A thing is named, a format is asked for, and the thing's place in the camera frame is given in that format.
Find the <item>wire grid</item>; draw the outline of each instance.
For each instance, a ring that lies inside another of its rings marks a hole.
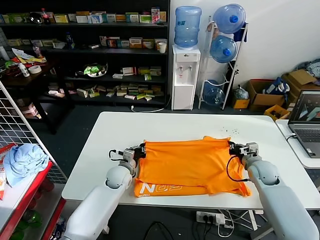
[[[31,128],[25,116],[21,113],[20,109],[0,81],[0,147],[4,147],[11,143],[15,143],[18,146],[23,144],[39,145],[53,162],[47,177],[53,183],[67,183],[68,178],[35,131]]]

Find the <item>white table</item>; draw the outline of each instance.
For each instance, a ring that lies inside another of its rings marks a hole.
[[[235,143],[257,142],[264,160],[278,167],[283,181],[293,189],[308,210],[320,209],[320,194],[294,152],[268,116],[102,112],[62,192],[66,200],[82,201],[106,180],[111,149],[124,150],[148,141],[186,141],[204,136],[226,138]],[[134,197],[133,185],[119,204],[203,209],[263,209],[253,183],[247,183],[252,196],[232,193],[194,196]]]
[[[281,119],[275,121],[284,138],[288,138],[288,136],[293,133],[288,126],[288,121],[289,120]],[[298,139],[290,137],[287,142],[305,169],[320,169],[320,158],[309,157]],[[320,191],[320,178],[318,178],[314,184],[318,191]]]

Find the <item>white wall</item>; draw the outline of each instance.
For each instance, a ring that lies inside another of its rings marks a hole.
[[[320,0],[171,0],[170,42],[175,38],[176,8],[197,6],[202,9],[198,35],[202,52],[208,17],[230,3],[245,9],[249,23],[234,86],[249,79],[274,79],[320,57]],[[209,66],[209,79],[221,80],[225,65],[211,61]]]

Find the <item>floor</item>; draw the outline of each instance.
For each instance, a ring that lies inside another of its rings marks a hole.
[[[156,108],[137,107],[135,111],[152,111]],[[101,112],[130,112],[127,106],[87,106],[77,105],[69,115],[64,119],[58,128],[56,135],[48,132],[43,123],[32,122],[31,126],[36,131],[44,145],[48,148],[54,159],[58,162],[64,173],[69,176],[86,140],[91,132],[92,127],[98,115]],[[171,110],[163,110],[161,113],[171,113]],[[195,108],[192,111],[174,111],[181,114],[237,114],[237,115],[253,115],[248,110],[235,110],[227,107],[224,111],[219,108],[206,108],[199,110]],[[312,180],[320,176],[319,170],[308,170]],[[144,239],[145,233],[153,221],[159,221],[166,225],[175,240],[216,240],[221,239],[217,234],[217,227],[214,226],[204,238],[204,223],[195,221],[196,209],[183,208],[166,208],[166,207],[141,207],[141,206],[125,206],[120,205],[112,215],[109,227],[109,235],[100,235],[99,240],[134,240]],[[314,221],[320,226],[320,216],[315,211],[311,211]],[[257,216],[258,224],[263,224],[264,220]],[[229,229],[220,229],[220,233],[227,235]],[[249,239],[250,230],[236,224],[234,233],[228,239],[230,240],[246,240]],[[163,227],[156,224],[150,230],[148,240],[170,240],[170,235],[165,233]],[[277,237],[271,233],[263,238],[263,240],[276,240]]]

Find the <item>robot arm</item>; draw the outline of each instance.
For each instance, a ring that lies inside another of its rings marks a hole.
[[[259,156],[255,142],[240,147],[237,144],[230,152],[241,159],[248,171],[269,223],[280,240],[319,240],[316,224],[293,190],[283,182],[277,167]]]
[[[141,147],[110,152],[122,155],[123,159],[116,159],[120,163],[107,172],[105,184],[89,192],[72,213],[61,240],[96,240],[102,231],[109,232],[109,219],[130,186],[137,161],[143,155]]]

